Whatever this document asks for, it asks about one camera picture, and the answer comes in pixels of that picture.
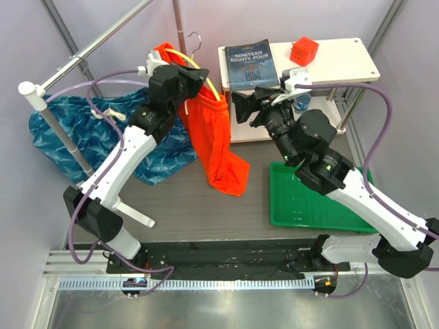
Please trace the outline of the orange shorts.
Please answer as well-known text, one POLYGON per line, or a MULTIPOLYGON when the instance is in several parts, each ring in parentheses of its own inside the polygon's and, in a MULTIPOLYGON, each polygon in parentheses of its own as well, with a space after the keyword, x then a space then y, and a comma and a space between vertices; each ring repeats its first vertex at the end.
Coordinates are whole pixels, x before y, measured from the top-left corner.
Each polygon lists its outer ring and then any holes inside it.
POLYGON ((206 80, 195 98, 184 102, 179 116, 208 183, 224 194, 242 196, 247 187, 250 164, 230 150, 228 103, 211 80, 206 80))

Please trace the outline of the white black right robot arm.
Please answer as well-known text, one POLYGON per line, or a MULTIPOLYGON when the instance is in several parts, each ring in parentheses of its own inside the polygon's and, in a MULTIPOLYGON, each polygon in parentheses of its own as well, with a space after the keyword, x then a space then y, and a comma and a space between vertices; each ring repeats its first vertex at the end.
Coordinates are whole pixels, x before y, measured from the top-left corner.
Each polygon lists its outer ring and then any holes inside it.
POLYGON ((298 90, 256 87, 246 95, 231 94, 238 123, 257 116, 250 126, 263 126, 285 164, 307 188, 349 208, 377 230, 369 236, 319 236, 310 253, 313 268, 324 271, 344 262, 374 263, 400 278, 413 278, 433 258, 431 244, 438 238, 438 220, 423 219, 400 207, 371 185, 367 170, 358 170, 331 149, 336 128, 319 109, 293 117, 298 90))

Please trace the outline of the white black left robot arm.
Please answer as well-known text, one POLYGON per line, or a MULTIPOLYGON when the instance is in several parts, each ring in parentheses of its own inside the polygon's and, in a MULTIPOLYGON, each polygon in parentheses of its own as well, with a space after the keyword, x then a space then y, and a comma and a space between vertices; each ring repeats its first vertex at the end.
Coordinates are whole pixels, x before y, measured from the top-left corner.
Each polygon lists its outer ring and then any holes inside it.
POLYGON ((63 199, 71 216, 68 242, 73 242, 73 227, 80 226, 98 242, 122 257, 130 273, 145 268, 141 244, 124 227, 122 212, 145 226, 154 221, 122 204, 119 192, 141 161, 168 135, 181 105, 195 98, 209 70, 179 64, 160 64, 148 69, 148 89, 134 111, 119 142, 94 174, 78 188, 69 187, 63 199))

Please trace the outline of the blue patterned shorts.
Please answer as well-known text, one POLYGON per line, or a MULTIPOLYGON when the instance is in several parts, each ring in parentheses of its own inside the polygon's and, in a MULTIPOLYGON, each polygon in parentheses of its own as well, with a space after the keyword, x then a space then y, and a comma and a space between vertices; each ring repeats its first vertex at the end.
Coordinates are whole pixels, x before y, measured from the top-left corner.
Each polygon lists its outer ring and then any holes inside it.
MULTIPOLYGON (((125 119, 116 118, 115 123, 121 131, 124 131, 128 125, 128 119, 139 106, 143 105, 146 96, 147 89, 141 88, 133 93, 112 99, 94 97, 92 102, 101 111, 110 109, 123 115, 125 119)), ((48 107, 92 168, 98 169, 119 142, 114 128, 105 120, 93 116, 85 97, 60 96, 51 101, 48 107)), ((83 172, 81 166, 37 111, 31 114, 28 127, 33 136, 33 145, 72 182, 78 183, 87 179, 87 174, 83 172)), ((154 151, 142 160, 135 169, 134 175, 146 184, 156 185, 183 169, 196 158, 197 154, 187 131, 177 117, 173 128, 154 151)))

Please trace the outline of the Nineteen Eighty-Four book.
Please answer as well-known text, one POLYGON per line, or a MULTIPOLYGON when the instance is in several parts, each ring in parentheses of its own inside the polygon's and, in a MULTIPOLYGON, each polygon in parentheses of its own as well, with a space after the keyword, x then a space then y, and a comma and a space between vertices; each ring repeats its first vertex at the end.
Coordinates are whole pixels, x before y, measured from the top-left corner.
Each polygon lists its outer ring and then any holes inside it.
POLYGON ((231 91, 274 87, 278 75, 268 39, 224 48, 227 83, 231 91))

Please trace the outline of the blue glass cup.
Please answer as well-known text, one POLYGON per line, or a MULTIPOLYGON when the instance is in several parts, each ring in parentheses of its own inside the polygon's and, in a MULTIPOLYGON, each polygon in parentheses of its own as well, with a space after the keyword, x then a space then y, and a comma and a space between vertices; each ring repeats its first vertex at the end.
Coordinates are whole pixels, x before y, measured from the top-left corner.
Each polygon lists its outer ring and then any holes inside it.
POLYGON ((301 114, 308 110, 309 104, 311 103, 311 95, 309 93, 297 96, 293 102, 294 111, 301 114))

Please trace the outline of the red cube power strip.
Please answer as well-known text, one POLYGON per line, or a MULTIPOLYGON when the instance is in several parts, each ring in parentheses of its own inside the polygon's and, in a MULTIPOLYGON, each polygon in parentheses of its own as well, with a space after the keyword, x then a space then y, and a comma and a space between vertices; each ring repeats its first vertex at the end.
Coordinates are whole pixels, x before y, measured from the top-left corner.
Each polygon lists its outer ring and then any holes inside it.
POLYGON ((307 66, 314 60, 318 47, 316 41, 303 36, 293 43, 289 59, 299 66, 307 66))

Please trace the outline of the white two-tier shelf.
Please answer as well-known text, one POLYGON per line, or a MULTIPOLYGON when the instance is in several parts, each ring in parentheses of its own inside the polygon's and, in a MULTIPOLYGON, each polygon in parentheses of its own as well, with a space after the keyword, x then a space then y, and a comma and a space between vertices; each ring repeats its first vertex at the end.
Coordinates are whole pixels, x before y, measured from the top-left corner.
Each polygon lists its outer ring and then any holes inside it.
MULTIPOLYGON (((319 44, 316 57, 307 66, 307 72, 311 75, 313 84, 373 82, 380 78, 380 73, 360 38, 317 40, 316 42, 319 44)), ((284 70, 299 67, 289 59, 292 44, 293 42, 270 43, 278 76, 284 70)), ((223 95, 229 101, 230 88, 224 49, 225 47, 218 48, 219 67, 223 95)), ((317 108, 323 111, 330 120, 331 125, 336 127, 337 134, 344 134, 346 128, 341 129, 342 118, 335 104, 335 96, 332 95, 333 98, 329 98, 327 95, 325 95, 325 92, 323 96, 314 94, 309 107, 310 109, 317 108)), ((249 122, 256 117, 256 113, 250 116, 247 123, 238 124, 234 105, 229 105, 229 109, 232 143, 270 140, 265 128, 249 126, 249 122)))

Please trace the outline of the green plastic tray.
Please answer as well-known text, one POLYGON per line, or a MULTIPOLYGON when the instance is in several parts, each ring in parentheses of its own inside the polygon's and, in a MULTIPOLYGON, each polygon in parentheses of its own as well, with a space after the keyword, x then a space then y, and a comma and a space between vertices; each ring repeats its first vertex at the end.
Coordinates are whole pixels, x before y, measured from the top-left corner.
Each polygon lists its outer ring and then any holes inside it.
POLYGON ((377 231, 347 207, 308 189, 282 162, 270 165, 270 222, 309 228, 374 234, 377 231))

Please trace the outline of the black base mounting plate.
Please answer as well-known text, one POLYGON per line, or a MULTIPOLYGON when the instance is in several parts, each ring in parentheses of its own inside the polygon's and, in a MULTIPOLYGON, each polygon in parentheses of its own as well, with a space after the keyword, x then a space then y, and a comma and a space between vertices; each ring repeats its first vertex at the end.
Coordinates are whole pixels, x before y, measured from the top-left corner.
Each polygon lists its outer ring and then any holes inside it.
POLYGON ((140 254, 123 263, 98 246, 108 274, 140 273, 171 280, 298 280, 313 272, 347 272, 347 263, 332 265, 317 254, 316 239, 174 241, 142 243, 140 254))

